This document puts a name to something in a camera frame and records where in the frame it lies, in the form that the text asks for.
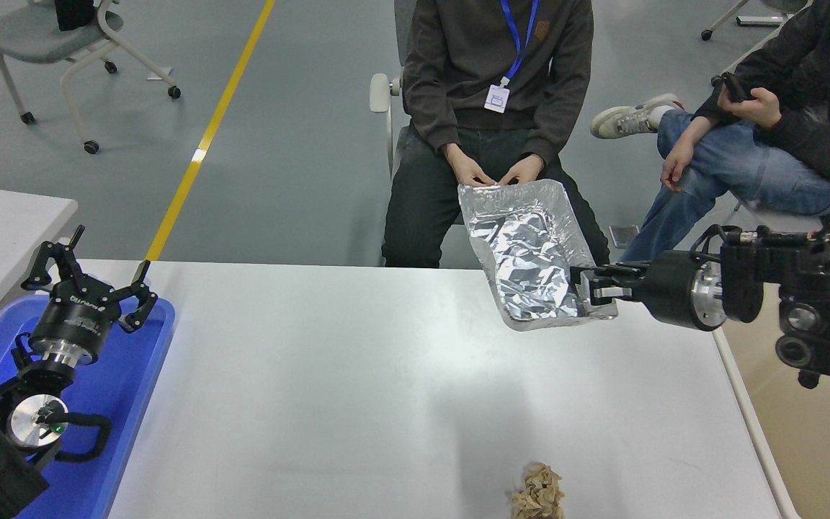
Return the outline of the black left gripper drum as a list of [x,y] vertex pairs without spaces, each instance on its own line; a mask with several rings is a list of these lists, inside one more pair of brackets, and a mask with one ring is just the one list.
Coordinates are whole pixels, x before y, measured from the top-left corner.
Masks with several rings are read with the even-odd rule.
[[102,348],[120,315],[118,302],[102,300],[109,293],[111,286],[101,280],[82,280],[79,287],[72,280],[56,283],[30,335],[32,348],[46,348],[59,340],[82,348]]

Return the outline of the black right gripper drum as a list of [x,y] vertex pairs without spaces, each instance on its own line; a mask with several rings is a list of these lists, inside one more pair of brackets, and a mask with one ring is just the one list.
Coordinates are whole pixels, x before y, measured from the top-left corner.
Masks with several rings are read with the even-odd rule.
[[669,250],[648,264],[637,298],[657,321],[704,329],[694,308],[694,286],[704,262],[687,251]]

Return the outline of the person's right hand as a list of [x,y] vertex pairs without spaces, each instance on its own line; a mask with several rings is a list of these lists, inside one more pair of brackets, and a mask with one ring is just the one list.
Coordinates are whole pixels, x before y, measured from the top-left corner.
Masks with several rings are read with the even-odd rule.
[[660,174],[660,183],[666,190],[682,191],[682,177],[694,158],[694,151],[695,144],[692,138],[681,137],[675,142],[671,151],[666,155]]
[[470,187],[490,187],[497,184],[497,181],[488,177],[480,164],[465,154],[458,144],[442,145],[441,152],[457,178],[458,184]]

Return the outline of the person's left hand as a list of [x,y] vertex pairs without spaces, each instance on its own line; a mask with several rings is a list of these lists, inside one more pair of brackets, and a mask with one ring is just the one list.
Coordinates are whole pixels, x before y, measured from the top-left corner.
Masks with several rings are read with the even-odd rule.
[[780,99],[774,92],[760,86],[751,89],[750,93],[752,99],[732,102],[724,86],[718,96],[718,106],[729,114],[754,122],[757,127],[764,130],[774,128],[782,119]]
[[499,186],[510,184],[524,184],[537,180],[545,168],[545,161],[537,154],[528,154],[510,167],[507,173],[497,182]]

